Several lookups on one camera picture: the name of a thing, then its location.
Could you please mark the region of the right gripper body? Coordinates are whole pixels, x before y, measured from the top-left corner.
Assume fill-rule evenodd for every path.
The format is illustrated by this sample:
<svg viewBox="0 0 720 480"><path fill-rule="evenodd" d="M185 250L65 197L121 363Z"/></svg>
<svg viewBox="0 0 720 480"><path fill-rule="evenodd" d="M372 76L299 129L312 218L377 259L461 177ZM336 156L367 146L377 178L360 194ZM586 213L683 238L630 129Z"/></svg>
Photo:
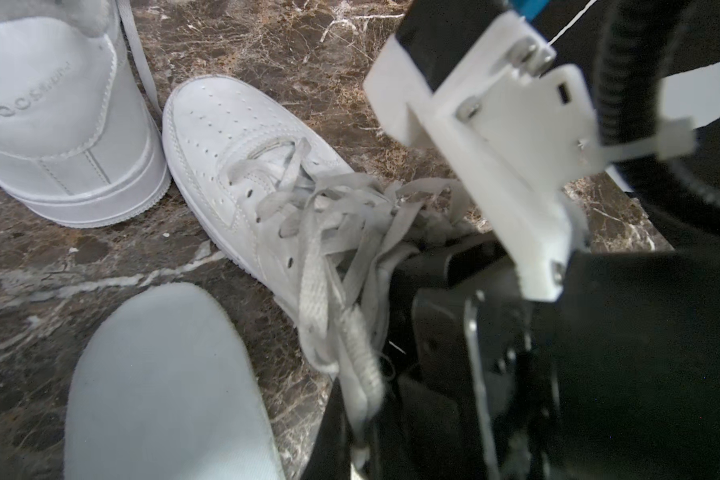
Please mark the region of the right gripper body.
<svg viewBox="0 0 720 480"><path fill-rule="evenodd" d="M720 248L577 253L526 299L481 235L396 267L394 478L720 479Z"/></svg>

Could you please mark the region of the white insole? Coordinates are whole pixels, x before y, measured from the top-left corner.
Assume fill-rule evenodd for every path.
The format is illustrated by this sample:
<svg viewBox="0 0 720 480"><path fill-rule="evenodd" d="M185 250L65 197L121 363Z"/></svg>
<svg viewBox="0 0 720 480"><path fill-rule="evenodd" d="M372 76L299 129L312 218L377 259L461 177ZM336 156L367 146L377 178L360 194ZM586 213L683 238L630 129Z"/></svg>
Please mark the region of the white insole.
<svg viewBox="0 0 720 480"><path fill-rule="evenodd" d="M280 479L270 421L226 311L191 283L151 288L96 330L72 376L68 479Z"/></svg>

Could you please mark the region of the white sneaker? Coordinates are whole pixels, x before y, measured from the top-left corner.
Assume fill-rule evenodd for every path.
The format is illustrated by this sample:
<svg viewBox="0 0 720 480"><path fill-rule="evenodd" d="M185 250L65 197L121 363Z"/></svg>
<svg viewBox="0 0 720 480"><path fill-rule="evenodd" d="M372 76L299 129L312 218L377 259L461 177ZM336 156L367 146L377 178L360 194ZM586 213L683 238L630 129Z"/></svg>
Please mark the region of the white sneaker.
<svg viewBox="0 0 720 480"><path fill-rule="evenodd" d="M171 177L127 1L0 1L0 187L99 228L153 207Z"/></svg>
<svg viewBox="0 0 720 480"><path fill-rule="evenodd" d="M227 76L179 85L162 126L187 205L216 246L271 291L308 362L339 381L362 435L385 396L379 356L392 273L473 232L465 189L447 178L383 185L272 98Z"/></svg>

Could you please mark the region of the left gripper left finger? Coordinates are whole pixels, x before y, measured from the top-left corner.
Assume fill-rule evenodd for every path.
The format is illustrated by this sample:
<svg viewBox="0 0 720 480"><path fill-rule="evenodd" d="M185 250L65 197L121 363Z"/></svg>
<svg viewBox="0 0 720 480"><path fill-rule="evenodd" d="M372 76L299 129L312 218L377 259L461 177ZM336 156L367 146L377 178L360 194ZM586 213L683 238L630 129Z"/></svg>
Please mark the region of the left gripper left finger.
<svg viewBox="0 0 720 480"><path fill-rule="evenodd" d="M351 438L351 427L346 417L341 385L335 380L311 455L300 479L350 480Z"/></svg>

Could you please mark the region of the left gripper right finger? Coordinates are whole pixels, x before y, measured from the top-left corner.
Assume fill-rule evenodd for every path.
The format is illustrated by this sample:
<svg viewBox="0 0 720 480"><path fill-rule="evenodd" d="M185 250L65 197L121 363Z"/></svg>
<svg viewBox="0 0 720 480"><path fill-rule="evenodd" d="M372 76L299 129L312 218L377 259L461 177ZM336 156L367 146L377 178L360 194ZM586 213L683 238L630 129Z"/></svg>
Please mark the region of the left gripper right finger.
<svg viewBox="0 0 720 480"><path fill-rule="evenodd" d="M363 468L366 479L417 478L403 434L401 414L400 404L388 395L372 419L367 429L370 459Z"/></svg>

